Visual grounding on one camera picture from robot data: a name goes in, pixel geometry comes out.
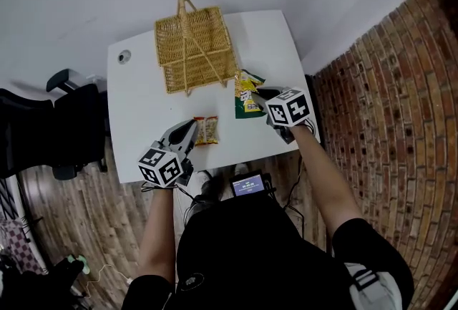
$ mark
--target display screen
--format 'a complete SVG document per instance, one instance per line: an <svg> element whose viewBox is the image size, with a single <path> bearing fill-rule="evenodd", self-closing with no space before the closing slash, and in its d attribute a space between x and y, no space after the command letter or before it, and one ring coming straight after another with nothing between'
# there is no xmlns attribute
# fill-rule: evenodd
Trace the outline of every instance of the display screen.
<svg viewBox="0 0 458 310"><path fill-rule="evenodd" d="M254 175L243 180L235 181L232 185L236 196L261 192L264 190L263 179L260 175Z"/></svg>

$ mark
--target brick wall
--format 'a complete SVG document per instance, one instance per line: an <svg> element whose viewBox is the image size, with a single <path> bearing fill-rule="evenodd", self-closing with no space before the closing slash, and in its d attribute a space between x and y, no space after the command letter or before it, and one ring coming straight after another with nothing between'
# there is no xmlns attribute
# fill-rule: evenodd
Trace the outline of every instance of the brick wall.
<svg viewBox="0 0 458 310"><path fill-rule="evenodd" d="M456 286L457 10L406 0L314 78L326 149L409 264L413 309Z"/></svg>

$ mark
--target green snack bag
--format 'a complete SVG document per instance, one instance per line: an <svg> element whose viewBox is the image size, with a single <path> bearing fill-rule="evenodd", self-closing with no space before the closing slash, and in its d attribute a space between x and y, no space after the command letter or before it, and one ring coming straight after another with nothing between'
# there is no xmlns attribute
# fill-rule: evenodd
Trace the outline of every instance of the green snack bag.
<svg viewBox="0 0 458 310"><path fill-rule="evenodd" d="M257 118L265 115L251 97L256 87L264 84L265 80L251 74L246 69L235 71L235 118Z"/></svg>

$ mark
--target checkered fabric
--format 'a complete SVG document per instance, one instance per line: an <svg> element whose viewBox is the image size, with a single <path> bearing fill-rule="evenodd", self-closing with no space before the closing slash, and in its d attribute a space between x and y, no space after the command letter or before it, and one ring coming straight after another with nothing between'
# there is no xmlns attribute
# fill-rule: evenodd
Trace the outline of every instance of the checkered fabric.
<svg viewBox="0 0 458 310"><path fill-rule="evenodd" d="M0 230L3 238L2 244L11 251L12 258L16 261L20 272L31 271L36 274L44 274L27 243L21 220L0 220Z"/></svg>

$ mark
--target snack bag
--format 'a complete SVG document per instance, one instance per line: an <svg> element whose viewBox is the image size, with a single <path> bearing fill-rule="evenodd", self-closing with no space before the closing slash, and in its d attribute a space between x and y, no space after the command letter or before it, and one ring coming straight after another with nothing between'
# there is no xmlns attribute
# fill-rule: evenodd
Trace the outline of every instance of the snack bag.
<svg viewBox="0 0 458 310"><path fill-rule="evenodd" d="M251 74L246 69L235 71L235 118L257 118L265 115L258 108L251 97L251 92L256 92L256 87L261 86L264 79Z"/></svg>
<svg viewBox="0 0 458 310"><path fill-rule="evenodd" d="M195 145L217 144L216 125L218 117L194 117L194 119L198 121L198 138L195 141Z"/></svg>

